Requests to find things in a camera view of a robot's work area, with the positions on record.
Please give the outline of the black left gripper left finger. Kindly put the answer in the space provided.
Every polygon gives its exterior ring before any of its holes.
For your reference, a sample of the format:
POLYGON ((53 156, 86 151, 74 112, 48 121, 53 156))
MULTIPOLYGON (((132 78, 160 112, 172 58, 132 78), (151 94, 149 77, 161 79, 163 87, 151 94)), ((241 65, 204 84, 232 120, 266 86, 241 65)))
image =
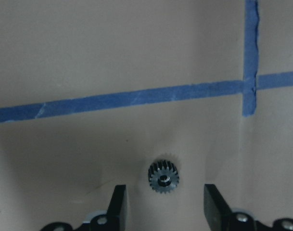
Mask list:
POLYGON ((107 210, 109 231, 124 231, 126 226, 126 185, 116 185, 107 210))

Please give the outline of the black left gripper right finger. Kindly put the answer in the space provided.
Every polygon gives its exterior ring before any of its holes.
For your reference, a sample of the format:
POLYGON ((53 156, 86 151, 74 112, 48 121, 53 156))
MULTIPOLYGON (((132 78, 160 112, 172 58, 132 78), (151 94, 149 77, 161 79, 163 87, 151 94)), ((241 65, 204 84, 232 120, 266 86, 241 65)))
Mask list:
POLYGON ((232 210, 214 184, 204 185, 204 215, 211 231, 227 231, 232 210))

